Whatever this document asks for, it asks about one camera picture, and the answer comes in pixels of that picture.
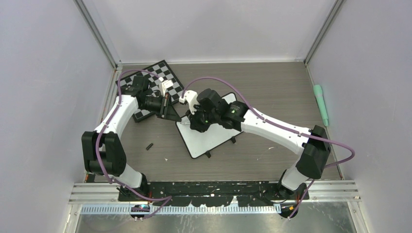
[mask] white wall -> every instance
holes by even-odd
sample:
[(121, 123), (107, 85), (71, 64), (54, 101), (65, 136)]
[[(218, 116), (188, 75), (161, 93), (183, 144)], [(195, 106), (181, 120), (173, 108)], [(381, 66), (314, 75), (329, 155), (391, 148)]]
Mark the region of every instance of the white wall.
[(334, 3), (90, 1), (104, 24), (100, 30), (107, 30), (123, 63), (304, 59)]
[(112, 68), (71, 0), (0, 5), (0, 232), (56, 233)]
[(309, 64), (331, 137), (357, 152), (342, 168), (375, 232), (412, 228), (411, 12), (411, 1), (346, 1)]

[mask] teal object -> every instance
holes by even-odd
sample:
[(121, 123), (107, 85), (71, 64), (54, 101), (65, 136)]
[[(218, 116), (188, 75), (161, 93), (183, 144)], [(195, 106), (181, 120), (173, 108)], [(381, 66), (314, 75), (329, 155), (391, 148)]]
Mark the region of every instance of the teal object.
[(329, 118), (327, 117), (327, 111), (325, 106), (325, 101), (323, 99), (323, 91), (320, 85), (313, 86), (313, 92), (315, 93), (316, 102), (318, 102), (318, 107), (321, 112), (321, 117), (323, 124), (329, 126)]

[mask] reflective metal surface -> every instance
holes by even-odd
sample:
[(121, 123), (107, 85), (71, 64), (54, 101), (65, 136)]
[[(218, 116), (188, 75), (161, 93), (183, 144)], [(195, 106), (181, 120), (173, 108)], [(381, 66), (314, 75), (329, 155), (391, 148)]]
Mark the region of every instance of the reflective metal surface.
[(129, 216), (80, 216), (77, 233), (99, 232), (355, 233), (356, 230), (346, 202), (305, 202), (290, 222), (277, 214), (158, 215), (136, 222)]

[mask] white panel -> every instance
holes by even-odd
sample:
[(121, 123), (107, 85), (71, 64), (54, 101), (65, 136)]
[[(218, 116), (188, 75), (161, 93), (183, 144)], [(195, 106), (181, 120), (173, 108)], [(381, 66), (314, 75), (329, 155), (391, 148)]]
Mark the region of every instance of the white panel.
[(372, 232), (412, 227), (411, 12), (412, 1), (346, 1), (309, 65), (331, 138), (357, 152), (342, 170), (356, 181)]
[(93, 0), (123, 63), (304, 59), (334, 0)]
[(7, 1), (0, 22), (0, 232), (56, 233), (113, 71), (72, 0)]

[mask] gray wood grain tabletop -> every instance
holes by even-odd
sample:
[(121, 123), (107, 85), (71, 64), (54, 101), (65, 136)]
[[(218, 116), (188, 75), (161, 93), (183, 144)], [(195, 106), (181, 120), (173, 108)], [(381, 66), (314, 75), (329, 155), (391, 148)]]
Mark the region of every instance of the gray wood grain tabletop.
[[(259, 111), (287, 123), (313, 128), (322, 126), (309, 76), (303, 63), (234, 63), (170, 65), (183, 85), (203, 76), (215, 76), (233, 84)], [(232, 90), (217, 81), (199, 81), (190, 89), (206, 88), (225, 95)], [(187, 106), (175, 104), (180, 115)], [(297, 156), (263, 137), (242, 133), (236, 144), (226, 142), (192, 159), (172, 121), (156, 116), (135, 123), (129, 120), (121, 142), (127, 163), (150, 181), (278, 180)], [(145, 148), (154, 145), (150, 150)], [(330, 155), (328, 163), (333, 162)], [(325, 169), (322, 179), (339, 179), (336, 167)]]

